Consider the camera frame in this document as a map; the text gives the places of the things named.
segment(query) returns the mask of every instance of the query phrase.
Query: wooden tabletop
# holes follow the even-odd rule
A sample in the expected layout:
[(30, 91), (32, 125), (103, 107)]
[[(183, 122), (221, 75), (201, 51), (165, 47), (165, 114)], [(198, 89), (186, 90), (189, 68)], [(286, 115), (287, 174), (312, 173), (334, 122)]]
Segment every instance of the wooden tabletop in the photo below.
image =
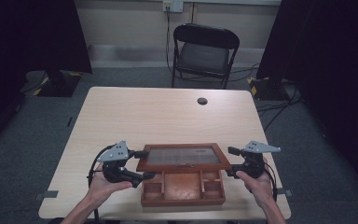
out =
[[(200, 97), (208, 103), (199, 105)], [(267, 143), (248, 91), (94, 87), (89, 90), (48, 188), (58, 191), (57, 198), (45, 198), (39, 216), (65, 217), (86, 194), (86, 176), (96, 155), (121, 140), (126, 140), (131, 150), (151, 144), (217, 143), (231, 164), (243, 163), (243, 158), (228, 154), (227, 147), (243, 148), (251, 140)], [(271, 154), (264, 156), (281, 187)], [(138, 160), (131, 159), (126, 168), (135, 172), (137, 164)], [(243, 182), (224, 171), (222, 176), (226, 194), (222, 206), (143, 208), (138, 187), (115, 192), (99, 208), (100, 218), (264, 219)], [(278, 205), (283, 216), (289, 218), (291, 211), (284, 195), (278, 196)]]

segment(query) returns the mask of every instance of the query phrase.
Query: chair backrest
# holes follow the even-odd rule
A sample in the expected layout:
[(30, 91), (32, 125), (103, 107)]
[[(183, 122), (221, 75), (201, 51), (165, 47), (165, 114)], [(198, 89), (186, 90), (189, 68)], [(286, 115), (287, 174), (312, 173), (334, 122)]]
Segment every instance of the chair backrest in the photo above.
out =
[(240, 46), (238, 37), (227, 29), (186, 23), (179, 25), (173, 31), (173, 40), (204, 45), (221, 49), (237, 49)]

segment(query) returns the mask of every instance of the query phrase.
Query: forearm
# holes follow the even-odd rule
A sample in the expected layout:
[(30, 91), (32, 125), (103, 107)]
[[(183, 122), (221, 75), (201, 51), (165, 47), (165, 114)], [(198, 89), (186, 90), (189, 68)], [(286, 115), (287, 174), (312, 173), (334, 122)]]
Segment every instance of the forearm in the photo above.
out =
[(83, 224), (94, 209), (95, 205), (86, 197), (66, 216), (62, 224)]
[(264, 203), (261, 208), (266, 215), (268, 224), (286, 224), (286, 220), (284, 219), (280, 208), (273, 200)]

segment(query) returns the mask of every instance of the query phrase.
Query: baseboard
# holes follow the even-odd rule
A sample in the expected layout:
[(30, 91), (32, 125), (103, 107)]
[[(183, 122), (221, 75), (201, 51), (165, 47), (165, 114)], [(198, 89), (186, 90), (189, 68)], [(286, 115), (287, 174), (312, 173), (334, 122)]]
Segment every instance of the baseboard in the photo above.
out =
[[(88, 47), (91, 67), (165, 67), (166, 49), (161, 47), (134, 47), (112, 45), (90, 45)], [(169, 65), (172, 66), (173, 49), (169, 50)], [(234, 67), (251, 67), (260, 63), (264, 49), (239, 49)]]

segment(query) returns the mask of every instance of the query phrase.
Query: open wooden box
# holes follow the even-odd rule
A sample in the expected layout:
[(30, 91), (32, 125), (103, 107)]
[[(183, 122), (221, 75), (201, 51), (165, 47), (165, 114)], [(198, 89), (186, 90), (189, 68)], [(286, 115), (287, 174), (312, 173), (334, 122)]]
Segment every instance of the open wooden box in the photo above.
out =
[(220, 170), (231, 169), (216, 143), (146, 145), (136, 171), (157, 172), (142, 184), (143, 207), (220, 205), (226, 200)]

